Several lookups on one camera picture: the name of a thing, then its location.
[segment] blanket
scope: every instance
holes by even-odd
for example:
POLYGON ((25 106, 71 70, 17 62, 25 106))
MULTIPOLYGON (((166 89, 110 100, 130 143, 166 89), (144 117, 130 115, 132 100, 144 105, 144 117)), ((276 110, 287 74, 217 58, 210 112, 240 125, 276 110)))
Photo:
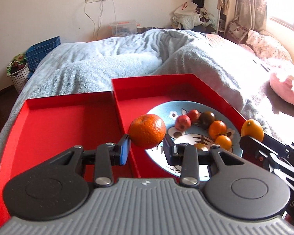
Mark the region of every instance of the blanket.
POLYGON ((109 91, 112 78, 193 73, 228 101, 246 119, 281 139, 258 109, 266 98, 267 72, 260 60, 230 43, 212 47, 205 34, 150 30, 141 35, 90 43, 65 43, 39 64, 19 95, 0 133, 0 160, 10 128, 26 99, 109 91))

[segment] fleece blanket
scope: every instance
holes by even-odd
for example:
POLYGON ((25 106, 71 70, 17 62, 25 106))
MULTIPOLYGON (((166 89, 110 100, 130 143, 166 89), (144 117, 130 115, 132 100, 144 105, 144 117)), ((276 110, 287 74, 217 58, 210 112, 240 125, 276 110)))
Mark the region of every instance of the fleece blanket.
POLYGON ((246 119, 256 119, 267 133, 289 141, 262 114, 265 109, 272 113, 270 102, 264 100, 274 93, 267 92, 269 75, 260 63, 236 44, 212 46, 205 34, 192 31, 150 30, 142 35, 62 44, 41 61, 19 95, 0 133, 0 160, 26 99, 109 91, 112 78, 152 74, 193 73, 246 119))

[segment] red tray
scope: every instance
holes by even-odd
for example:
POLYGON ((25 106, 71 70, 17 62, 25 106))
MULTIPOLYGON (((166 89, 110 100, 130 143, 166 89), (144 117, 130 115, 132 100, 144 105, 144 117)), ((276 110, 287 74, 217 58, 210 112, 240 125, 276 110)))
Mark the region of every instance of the red tray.
MULTIPOLYGON (((2 191, 14 176, 74 146, 94 149, 118 142, 136 117, 172 100, 210 106, 240 131, 245 119, 192 74, 159 75, 112 80, 111 92, 54 96, 25 101, 11 129, 0 163, 0 226, 9 218, 2 191)), ((170 177, 143 149, 132 145, 129 162, 113 167, 115 177, 170 177)), ((91 180, 93 166, 86 168, 91 180)))
MULTIPOLYGON (((120 124, 127 133, 131 122, 155 106, 167 101, 199 102, 224 114, 241 131, 245 118, 221 96, 193 74, 157 75, 113 79, 113 92, 120 124)), ((147 153, 131 145, 135 175, 139 177, 173 177, 156 165, 147 153)))
MULTIPOLYGON (((10 218, 2 191, 11 178, 74 145, 95 149, 121 136, 112 92, 26 100, 0 163, 0 226, 10 218)), ((114 166, 113 173, 115 178, 132 177, 128 165, 114 166)), ((91 181, 92 175, 93 165, 88 165, 85 179, 91 181)))

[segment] baseboard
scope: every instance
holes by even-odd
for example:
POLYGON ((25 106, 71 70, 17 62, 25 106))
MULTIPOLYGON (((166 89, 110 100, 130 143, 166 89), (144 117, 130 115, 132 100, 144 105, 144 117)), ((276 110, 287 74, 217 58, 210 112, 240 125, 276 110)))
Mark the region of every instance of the baseboard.
POLYGON ((14 88, 14 85, 10 85, 10 86, 0 90, 0 96, 3 95, 4 93, 6 93, 7 91, 10 91, 13 88, 14 88))

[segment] floral curtain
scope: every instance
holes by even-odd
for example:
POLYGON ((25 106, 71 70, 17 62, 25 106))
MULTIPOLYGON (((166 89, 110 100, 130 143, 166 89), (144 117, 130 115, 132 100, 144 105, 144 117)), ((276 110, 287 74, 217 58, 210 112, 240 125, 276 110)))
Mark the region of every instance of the floral curtain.
POLYGON ((254 31, 266 29, 266 0, 238 0, 236 19, 241 26, 254 31))

